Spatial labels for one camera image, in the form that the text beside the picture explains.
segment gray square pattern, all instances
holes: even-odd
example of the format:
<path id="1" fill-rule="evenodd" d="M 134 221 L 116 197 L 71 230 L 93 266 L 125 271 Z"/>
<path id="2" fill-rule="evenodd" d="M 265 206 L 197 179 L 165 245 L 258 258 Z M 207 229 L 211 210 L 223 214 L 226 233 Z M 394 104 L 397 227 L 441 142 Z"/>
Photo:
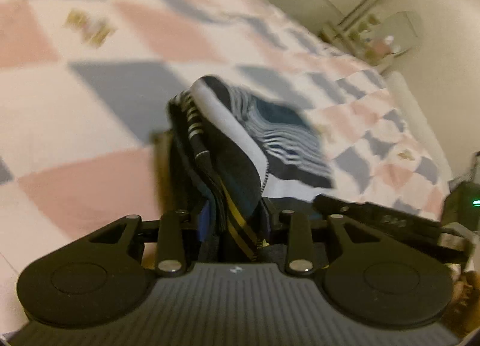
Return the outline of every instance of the gray square pattern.
<path id="1" fill-rule="evenodd" d="M 305 48 L 310 54 L 312 55 L 318 54 L 317 45 L 310 40 L 309 36 L 307 36 L 303 32 L 300 32 L 291 28 L 289 29 L 289 32 L 295 39 L 297 39 L 298 44 L 300 44 L 303 48 Z"/>
<path id="2" fill-rule="evenodd" d="M 89 84 L 141 141 L 170 128 L 166 103 L 189 87 L 158 62 L 73 63 Z"/>
<path id="3" fill-rule="evenodd" d="M 357 100 L 365 97 L 367 94 L 356 87 L 353 83 L 347 81 L 345 78 L 338 79 L 337 85 L 340 86 L 346 93 L 354 96 Z"/>
<path id="4" fill-rule="evenodd" d="M 368 141 L 373 155 L 378 155 L 381 159 L 385 159 L 395 143 L 383 142 L 375 138 L 371 131 L 367 131 L 363 138 Z"/>
<path id="5" fill-rule="evenodd" d="M 418 215 L 420 210 L 413 208 L 412 206 L 405 204 L 402 200 L 398 199 L 392 206 L 393 209 L 396 209 L 400 212 L 409 213 L 411 215 Z"/>
<path id="6" fill-rule="evenodd" d="M 0 185 L 12 180 L 12 176 L 4 161 L 0 158 Z"/>
<path id="7" fill-rule="evenodd" d="M 399 116 L 397 111 L 395 109 L 392 109 L 390 112 L 388 112 L 385 116 L 383 116 L 385 120 L 390 120 L 392 121 L 398 128 L 398 130 L 402 133 L 405 130 L 405 122 L 403 119 Z"/>
<path id="8" fill-rule="evenodd" d="M 340 169 L 349 173 L 358 184 L 360 193 L 370 183 L 370 167 L 367 161 L 361 158 L 353 147 L 348 148 L 334 159 Z"/>
<path id="9" fill-rule="evenodd" d="M 253 81 L 278 95 L 285 103 L 300 109 L 314 108 L 311 101 L 296 93 L 293 85 L 277 71 L 256 66 L 239 66 L 238 69 Z"/>
<path id="10" fill-rule="evenodd" d="M 344 103 L 345 96 L 342 94 L 339 88 L 330 80 L 328 80 L 323 74 L 319 72 L 309 74 L 313 83 L 320 87 L 327 96 L 336 104 Z"/>
<path id="11" fill-rule="evenodd" d="M 438 168 L 436 164 L 429 158 L 422 157 L 415 173 L 424 176 L 432 184 L 436 185 L 438 181 Z"/>
<path id="12" fill-rule="evenodd" d="M 280 50 L 287 49 L 282 43 L 280 37 L 272 32 L 270 26 L 265 21 L 252 16 L 243 16 L 242 18 L 258 35 L 260 35 L 265 41 L 268 41 L 272 46 L 275 46 Z"/>
<path id="13" fill-rule="evenodd" d="M 378 75 L 375 70 L 364 70 L 363 74 L 365 75 L 365 77 L 368 78 L 371 83 L 373 83 L 379 89 L 385 88 L 385 83 L 383 82 L 383 79 Z"/>
<path id="14" fill-rule="evenodd" d="M 174 12 L 184 17 L 188 17 L 189 19 L 192 19 L 194 21 L 205 24 L 219 23 L 217 22 L 217 20 L 210 17 L 209 14 L 199 9 L 187 0 L 163 0 L 163 2 Z"/>

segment white wall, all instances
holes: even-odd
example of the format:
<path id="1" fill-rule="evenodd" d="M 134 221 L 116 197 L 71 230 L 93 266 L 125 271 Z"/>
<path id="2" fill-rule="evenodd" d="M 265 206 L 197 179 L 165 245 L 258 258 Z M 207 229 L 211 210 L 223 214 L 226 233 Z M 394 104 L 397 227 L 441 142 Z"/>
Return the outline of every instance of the white wall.
<path id="1" fill-rule="evenodd" d="M 480 150 L 480 0 L 380 0 L 389 13 L 415 10 L 421 46 L 395 59 L 452 167 Z"/>

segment bed sheet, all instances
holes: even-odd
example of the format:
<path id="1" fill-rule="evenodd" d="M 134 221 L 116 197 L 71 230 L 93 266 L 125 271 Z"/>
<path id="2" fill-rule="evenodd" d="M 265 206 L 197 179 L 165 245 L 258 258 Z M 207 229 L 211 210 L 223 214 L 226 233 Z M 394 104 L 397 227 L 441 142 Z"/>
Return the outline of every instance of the bed sheet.
<path id="1" fill-rule="evenodd" d="M 300 109 L 349 201 L 438 218 L 447 186 L 382 78 L 263 0 L 0 0 L 0 333 L 28 263 L 157 219 L 149 133 L 197 78 Z"/>

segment bed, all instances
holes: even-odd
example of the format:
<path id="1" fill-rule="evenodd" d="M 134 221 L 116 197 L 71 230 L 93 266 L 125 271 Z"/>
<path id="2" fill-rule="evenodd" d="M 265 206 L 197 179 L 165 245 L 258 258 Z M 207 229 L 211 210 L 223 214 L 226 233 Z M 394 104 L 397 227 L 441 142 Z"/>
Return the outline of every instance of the bed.
<path id="1" fill-rule="evenodd" d="M 327 193 L 438 219 L 447 184 L 383 79 L 263 0 L 0 0 L 0 333 L 31 261 L 126 214 L 159 218 L 149 134 L 216 74 L 299 109 Z"/>

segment patterned bedspread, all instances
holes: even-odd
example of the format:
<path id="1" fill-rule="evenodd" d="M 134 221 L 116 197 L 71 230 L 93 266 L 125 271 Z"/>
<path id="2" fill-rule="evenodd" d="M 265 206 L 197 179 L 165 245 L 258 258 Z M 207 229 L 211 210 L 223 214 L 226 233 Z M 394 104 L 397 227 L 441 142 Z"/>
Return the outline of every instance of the patterned bedspread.
<path id="1" fill-rule="evenodd" d="M 446 183 L 379 75 L 262 0 L 0 0 L 0 333 L 26 320 L 14 285 L 29 262 L 159 217 L 148 135 L 206 74 L 301 109 L 325 192 L 438 217 Z"/>

